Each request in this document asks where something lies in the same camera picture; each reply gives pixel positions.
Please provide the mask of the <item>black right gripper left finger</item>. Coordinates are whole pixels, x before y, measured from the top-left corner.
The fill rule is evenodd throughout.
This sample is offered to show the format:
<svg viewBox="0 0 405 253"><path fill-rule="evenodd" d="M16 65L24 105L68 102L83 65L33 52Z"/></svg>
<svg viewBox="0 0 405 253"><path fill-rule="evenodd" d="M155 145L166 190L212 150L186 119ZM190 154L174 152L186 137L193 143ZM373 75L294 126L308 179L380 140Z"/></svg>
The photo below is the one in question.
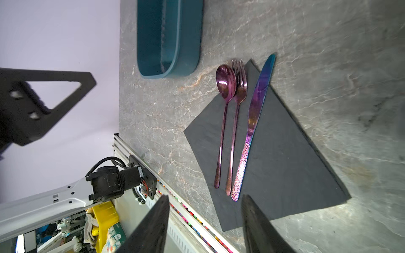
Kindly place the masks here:
<svg viewBox="0 0 405 253"><path fill-rule="evenodd" d="M162 253L167 237L170 203L163 195L127 238L117 253Z"/></svg>

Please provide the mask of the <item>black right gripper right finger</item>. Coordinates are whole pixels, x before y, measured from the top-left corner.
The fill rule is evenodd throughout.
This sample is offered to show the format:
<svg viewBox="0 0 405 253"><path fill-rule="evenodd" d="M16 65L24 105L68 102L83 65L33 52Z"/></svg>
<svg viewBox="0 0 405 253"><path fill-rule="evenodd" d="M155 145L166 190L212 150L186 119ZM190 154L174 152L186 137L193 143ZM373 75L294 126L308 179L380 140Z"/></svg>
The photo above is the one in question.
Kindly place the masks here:
<svg viewBox="0 0 405 253"><path fill-rule="evenodd" d="M295 252L249 195L242 197L242 221L245 247L248 253Z"/></svg>

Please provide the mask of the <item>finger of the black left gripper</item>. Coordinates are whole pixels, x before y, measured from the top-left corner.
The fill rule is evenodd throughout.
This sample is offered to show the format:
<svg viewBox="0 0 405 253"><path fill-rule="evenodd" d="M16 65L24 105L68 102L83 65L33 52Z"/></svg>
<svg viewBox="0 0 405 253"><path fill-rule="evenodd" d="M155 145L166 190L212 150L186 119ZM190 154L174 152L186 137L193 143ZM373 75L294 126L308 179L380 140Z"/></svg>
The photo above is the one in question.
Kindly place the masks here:
<svg viewBox="0 0 405 253"><path fill-rule="evenodd" d="M49 109L30 82L78 82L80 86ZM90 72L1 69L1 152L45 136L95 86Z"/></svg>

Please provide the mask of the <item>iridescent purple table knife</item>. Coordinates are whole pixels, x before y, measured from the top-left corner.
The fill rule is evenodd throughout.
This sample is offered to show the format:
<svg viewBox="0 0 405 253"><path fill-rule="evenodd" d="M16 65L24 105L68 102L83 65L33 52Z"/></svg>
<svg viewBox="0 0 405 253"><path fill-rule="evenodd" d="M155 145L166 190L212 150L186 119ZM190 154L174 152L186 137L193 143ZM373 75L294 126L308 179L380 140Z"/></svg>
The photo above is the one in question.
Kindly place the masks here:
<svg viewBox="0 0 405 253"><path fill-rule="evenodd" d="M231 199L235 202L239 200L253 136L263 108L267 89L270 85L275 61L276 54L271 54L260 72L252 94L251 104L248 110L246 139L231 192Z"/></svg>

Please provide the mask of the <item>purple metallic spoon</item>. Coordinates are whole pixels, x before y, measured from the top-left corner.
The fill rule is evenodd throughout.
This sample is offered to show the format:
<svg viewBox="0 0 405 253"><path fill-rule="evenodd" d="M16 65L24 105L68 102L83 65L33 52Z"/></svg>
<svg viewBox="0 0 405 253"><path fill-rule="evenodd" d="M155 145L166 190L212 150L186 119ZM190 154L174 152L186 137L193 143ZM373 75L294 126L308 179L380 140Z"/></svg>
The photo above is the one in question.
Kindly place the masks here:
<svg viewBox="0 0 405 253"><path fill-rule="evenodd" d="M227 116L227 109L229 102L233 99L235 92L236 92L236 79L235 73L233 69L227 65L222 64L216 70L216 83L219 94L225 101L224 107L224 114L221 126L221 135L220 135L220 146L219 146L219 153L217 159L217 167L215 173L215 180L214 180L214 187L216 189L220 186L220 179L221 179L221 162L223 157L223 143L224 143L224 133L225 133L225 126L226 126L226 116Z"/></svg>

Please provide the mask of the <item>purple metallic fork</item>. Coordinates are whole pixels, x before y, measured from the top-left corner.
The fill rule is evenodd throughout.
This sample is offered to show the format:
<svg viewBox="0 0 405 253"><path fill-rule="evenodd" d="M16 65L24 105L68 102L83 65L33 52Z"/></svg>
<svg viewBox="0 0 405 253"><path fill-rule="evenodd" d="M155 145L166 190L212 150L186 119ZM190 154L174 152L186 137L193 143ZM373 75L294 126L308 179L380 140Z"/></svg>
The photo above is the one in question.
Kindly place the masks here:
<svg viewBox="0 0 405 253"><path fill-rule="evenodd" d="M242 60L232 60L232 69L235 73L236 77L236 92L233 100L236 103L235 109L235 117L234 117L234 124L233 124L233 134L232 134L232 147L231 147L231 155L230 155L230 165L228 168L227 174L227 182L226 182L226 189L225 193L227 196L231 195L232 185L233 185L233 167L234 167L234 153L235 153L235 142L236 142L236 134L237 134L237 126L238 126L238 116L239 116L239 109L240 105L244 102L247 97L247 77L246 72L244 69L244 64Z"/></svg>

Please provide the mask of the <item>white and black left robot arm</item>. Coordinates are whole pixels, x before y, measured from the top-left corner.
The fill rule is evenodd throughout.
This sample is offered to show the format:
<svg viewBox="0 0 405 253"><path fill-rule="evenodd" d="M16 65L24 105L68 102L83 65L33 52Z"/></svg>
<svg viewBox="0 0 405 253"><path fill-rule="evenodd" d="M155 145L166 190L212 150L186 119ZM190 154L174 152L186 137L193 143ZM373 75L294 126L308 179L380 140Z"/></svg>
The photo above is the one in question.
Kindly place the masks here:
<svg viewBox="0 0 405 253"><path fill-rule="evenodd" d="M79 87L49 109L31 82L77 82ZM25 146L44 137L96 86L89 72L1 69L1 151L11 144ZM94 165L84 178L61 188L1 205L1 241L29 233L54 220L95 204L119 198L144 185L153 196L156 177L134 156L125 163L110 157Z"/></svg>

